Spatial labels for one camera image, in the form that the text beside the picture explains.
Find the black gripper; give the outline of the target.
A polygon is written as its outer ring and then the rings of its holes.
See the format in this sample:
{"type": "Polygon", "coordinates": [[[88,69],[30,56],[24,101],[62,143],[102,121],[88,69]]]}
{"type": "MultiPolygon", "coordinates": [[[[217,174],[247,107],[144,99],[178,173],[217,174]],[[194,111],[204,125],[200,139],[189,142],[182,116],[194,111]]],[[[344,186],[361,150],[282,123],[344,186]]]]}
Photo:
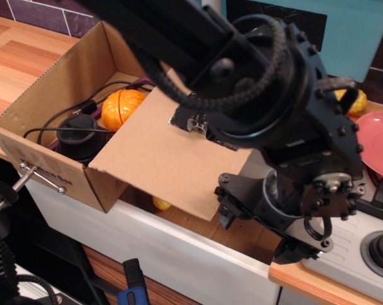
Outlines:
{"type": "Polygon", "coordinates": [[[322,218],[323,225],[312,223],[301,215],[289,215],[277,207],[277,173],[272,170],[264,179],[223,173],[215,189],[220,206],[221,225],[229,229],[235,219],[254,219],[281,237],[272,259],[276,264],[295,264],[303,259],[317,259],[333,248],[332,223],[322,218]]]}

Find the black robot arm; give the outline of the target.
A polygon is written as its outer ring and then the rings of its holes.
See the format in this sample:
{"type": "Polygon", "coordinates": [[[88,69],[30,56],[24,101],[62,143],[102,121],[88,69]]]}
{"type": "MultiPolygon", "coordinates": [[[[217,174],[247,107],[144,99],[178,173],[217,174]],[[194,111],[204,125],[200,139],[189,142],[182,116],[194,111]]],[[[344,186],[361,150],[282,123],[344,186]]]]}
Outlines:
{"type": "Polygon", "coordinates": [[[348,112],[351,78],[330,78],[315,45],[267,15],[228,22],[194,1],[83,1],[122,35],[147,75],[180,105],[206,114],[210,135],[260,151],[272,168],[223,173],[219,219],[253,219],[281,238],[278,264],[331,251],[332,218],[356,213],[363,146],[348,112]]]}

